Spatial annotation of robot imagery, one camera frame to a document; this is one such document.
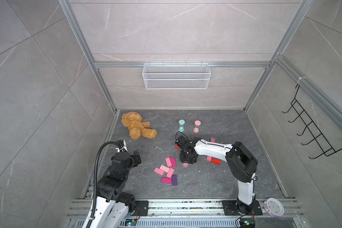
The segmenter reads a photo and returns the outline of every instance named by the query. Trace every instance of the black wire rack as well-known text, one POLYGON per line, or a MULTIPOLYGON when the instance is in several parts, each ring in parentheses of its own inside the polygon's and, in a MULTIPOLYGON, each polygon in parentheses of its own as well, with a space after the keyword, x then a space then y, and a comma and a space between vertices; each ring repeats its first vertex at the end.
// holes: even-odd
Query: black wire rack
POLYGON ((324 136, 324 134, 320 131, 320 129, 319 129, 319 127, 315 124, 315 122, 312 120, 312 118, 310 117, 310 115, 305 111, 305 109, 301 106, 301 104, 297 101, 297 99, 296 99, 296 95, 298 94, 298 90, 299 90, 299 88, 300 88, 300 85, 296 85, 296 87, 295 87, 295 89, 296 88, 298 88, 297 90, 296 90, 296 93, 295 93, 295 96, 294 96, 294 99, 292 99, 292 101, 291 101, 291 107, 289 108, 289 110, 287 111, 287 112, 289 112, 292 108, 295 110, 295 112, 298 114, 298 116, 295 118, 295 120, 293 120, 293 121, 289 121, 290 123, 293 123, 293 122, 295 122, 299 117, 300 117, 300 119, 303 121, 303 123, 304 123, 304 125, 305 125, 305 128, 304 128, 304 130, 303 130, 303 133, 301 133, 300 135, 299 134, 297 134, 298 136, 302 136, 303 134, 304 134, 304 132, 305 132, 305 130, 306 129, 308 129, 309 130, 309 132, 310 132, 310 134, 313 136, 313 139, 312 140, 310 140, 308 143, 306 143, 306 144, 302 144, 301 143, 301 145, 303 145, 303 146, 305 146, 305 145, 308 145, 308 144, 310 144, 311 142, 313 142, 313 141, 316 141, 316 143, 318 144, 318 146, 319 146, 319 148, 322 150, 322 153, 321 154, 319 154, 318 156, 316 156, 316 157, 314 157, 314 158, 311 158, 311 157, 309 157, 310 159, 315 159, 315 158, 318 158, 318 157, 320 157, 320 156, 322 156, 322 155, 325 155, 326 157, 328 157, 328 156, 331 156, 332 154, 335 154, 335 153, 337 153, 338 151, 340 151, 340 150, 342 150, 342 148, 341 149, 339 149, 339 150, 335 150, 333 147, 332 147, 332 145, 329 143, 329 141, 327 140, 327 138, 324 136), (298 104, 299 106, 300 106, 300 108, 301 108, 301 112, 298 112, 297 110, 296 110, 296 108, 294 107, 294 105, 295 104, 298 104), (305 113, 308 117, 309 117, 309 120, 310 121, 304 121, 303 120, 303 118, 301 117, 301 115, 303 114, 303 113, 305 113), (310 129, 309 128, 309 126, 315 126, 317 129, 318 129, 318 131, 319 131, 319 134, 317 135, 317 136, 314 136, 314 134, 312 133, 312 129, 310 129), (317 140, 317 138, 318 137, 323 137, 324 138, 324 140, 325 141, 327 141, 327 143, 329 144, 329 148, 328 148, 328 150, 326 150, 326 151, 324 151, 323 150, 323 148, 322 148, 322 146, 321 146, 321 144, 319 143, 319 141, 317 140))

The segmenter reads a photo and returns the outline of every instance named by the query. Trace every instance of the brown teddy bear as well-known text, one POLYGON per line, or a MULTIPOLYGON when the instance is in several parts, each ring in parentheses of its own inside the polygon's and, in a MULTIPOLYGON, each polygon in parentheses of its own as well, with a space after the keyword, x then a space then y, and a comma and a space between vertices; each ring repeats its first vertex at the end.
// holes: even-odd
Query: brown teddy bear
POLYGON ((128 112, 122 116, 123 126, 128 127, 129 135, 132 139, 138 139, 140 136, 153 139, 157 135, 155 129, 148 129, 150 122, 142 122, 142 116, 137 112, 128 112))

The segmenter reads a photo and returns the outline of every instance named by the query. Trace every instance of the white wire basket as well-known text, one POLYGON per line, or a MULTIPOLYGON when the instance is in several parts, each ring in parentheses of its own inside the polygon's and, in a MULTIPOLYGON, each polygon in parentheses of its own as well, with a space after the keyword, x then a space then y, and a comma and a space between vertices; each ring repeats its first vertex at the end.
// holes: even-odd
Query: white wire basket
POLYGON ((142 75, 146 89, 206 89, 210 67, 207 63, 147 63, 142 75))

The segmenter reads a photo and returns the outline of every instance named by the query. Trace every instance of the gray marble floor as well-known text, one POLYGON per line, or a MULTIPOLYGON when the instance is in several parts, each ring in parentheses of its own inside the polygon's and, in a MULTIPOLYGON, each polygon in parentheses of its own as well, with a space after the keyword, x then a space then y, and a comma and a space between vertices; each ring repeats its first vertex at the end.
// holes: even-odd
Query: gray marble floor
MULTIPOLYGON (((127 127, 121 123, 121 111, 112 141, 124 139, 130 153, 138 149, 142 163, 131 170, 125 192, 136 198, 237 198, 238 185, 228 164, 210 163, 206 156, 199 156, 195 164, 183 167, 179 161, 179 150, 175 149, 175 134, 178 121, 185 120, 184 133, 189 137, 200 137, 217 143, 240 141, 257 158, 255 193, 257 198, 282 198, 283 195, 275 175, 259 144, 252 126, 242 110, 135 110, 144 121, 150 121, 158 135, 154 139, 140 137, 133 140, 127 127), (198 134, 193 133, 194 121, 200 120, 198 134), (161 176, 154 172, 155 167, 166 165, 166 157, 175 157, 177 166, 174 174, 178 177, 178 186, 161 183, 161 176)), ((114 148, 109 148, 101 167, 101 173, 111 164, 114 148)))

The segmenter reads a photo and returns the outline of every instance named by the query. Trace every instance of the magenta block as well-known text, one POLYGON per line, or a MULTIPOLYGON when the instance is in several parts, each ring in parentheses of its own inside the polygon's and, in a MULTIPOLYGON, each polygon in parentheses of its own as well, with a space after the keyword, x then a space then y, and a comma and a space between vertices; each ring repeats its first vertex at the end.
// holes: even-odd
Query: magenta block
POLYGON ((159 168, 155 168, 155 173, 158 173, 159 175, 163 175, 164 171, 160 170, 159 168))
POLYGON ((170 168, 169 172, 167 173, 166 177, 171 178, 173 171, 175 171, 173 168, 170 168))
POLYGON ((166 183, 166 184, 171 184, 172 183, 172 179, 171 178, 163 177, 161 182, 162 183, 166 183))
POLYGON ((170 158, 165 158, 165 160, 166 160, 166 165, 167 165, 167 167, 171 167, 172 164, 171 164, 170 158))
POLYGON ((169 172, 169 168, 164 166, 164 165, 161 165, 160 170, 163 170, 163 171, 165 171, 167 173, 169 172))
POLYGON ((171 160, 171 165, 172 165, 172 167, 176 166, 175 158, 172 157, 172 158, 170 158, 170 160, 171 160))

